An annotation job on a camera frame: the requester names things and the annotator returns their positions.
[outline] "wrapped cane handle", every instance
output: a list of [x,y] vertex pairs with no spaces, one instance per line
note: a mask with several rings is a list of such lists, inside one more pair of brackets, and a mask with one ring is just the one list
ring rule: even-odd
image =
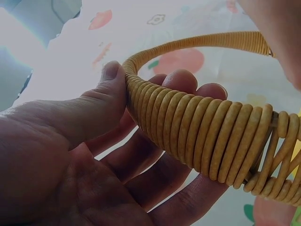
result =
[[[157,56],[201,46],[275,57],[260,32],[197,36],[139,52],[123,64],[127,108],[133,119],[158,147],[212,180],[235,189],[244,184],[244,191],[253,195],[301,205],[301,168],[293,181],[287,179],[301,163],[301,152],[291,160],[295,143],[301,140],[298,115],[276,113],[271,105],[252,107],[187,94],[137,76],[138,70]],[[279,165],[279,173],[272,176]]]

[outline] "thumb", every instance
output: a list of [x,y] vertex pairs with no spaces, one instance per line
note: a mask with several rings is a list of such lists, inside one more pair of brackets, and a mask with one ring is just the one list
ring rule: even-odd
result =
[[118,62],[108,63],[95,89],[66,101],[28,102],[13,111],[24,121],[55,130],[69,142],[69,149],[103,135],[118,125],[126,107],[126,84]]

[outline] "finger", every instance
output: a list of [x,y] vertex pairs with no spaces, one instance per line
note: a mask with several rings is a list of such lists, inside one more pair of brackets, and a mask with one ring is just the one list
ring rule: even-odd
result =
[[[150,79],[150,82],[161,85],[165,74],[158,74]],[[108,148],[123,140],[134,128],[136,124],[126,110],[123,114],[119,125],[105,135],[99,136],[93,140],[87,141],[86,144],[94,156],[104,152]]]
[[[162,85],[193,93],[197,88],[197,81],[190,72],[178,70],[167,76]],[[162,150],[138,130],[125,145],[107,155],[102,162],[125,183],[153,164],[161,154]]]
[[34,101],[14,108],[10,117],[59,134],[69,150],[115,128],[126,107],[126,83],[118,62],[108,63],[101,82],[81,97],[66,101]]
[[291,224],[295,212],[296,207],[292,205],[257,196],[254,203],[253,217],[257,226],[284,226]]
[[228,189],[199,174],[188,186],[149,213],[154,225],[189,226],[202,218]]
[[[226,99],[227,94],[223,87],[217,84],[205,85],[206,89],[199,88],[195,94]],[[190,169],[164,153],[148,171],[130,180],[126,187],[135,200],[145,209],[149,210],[157,203],[175,192],[185,181]]]

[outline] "fingernail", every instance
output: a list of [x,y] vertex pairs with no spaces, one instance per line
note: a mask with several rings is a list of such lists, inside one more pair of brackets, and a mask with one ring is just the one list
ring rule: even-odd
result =
[[117,61],[111,61],[104,66],[102,81],[113,80],[116,78],[121,65]]
[[218,83],[215,83],[215,84],[222,88],[222,90],[223,90],[224,93],[225,93],[225,97],[226,97],[226,99],[227,99],[227,98],[228,98],[228,92],[227,92],[227,90],[225,89],[225,87],[222,86],[221,84],[218,84]]

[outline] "skin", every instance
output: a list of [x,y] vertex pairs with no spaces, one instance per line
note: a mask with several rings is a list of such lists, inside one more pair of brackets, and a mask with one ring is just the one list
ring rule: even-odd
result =
[[[218,84],[197,89],[188,71],[151,81],[226,99]],[[228,187],[201,174],[149,211],[190,169],[166,153],[159,158],[162,150],[140,130],[100,161],[94,158],[135,126],[125,91],[123,69],[110,62],[97,88],[77,99],[28,102],[0,114],[0,225],[190,225],[206,214]]]
[[[238,0],[276,53],[288,80],[301,90],[301,1]],[[295,207],[260,197],[254,203],[256,226],[290,225]]]

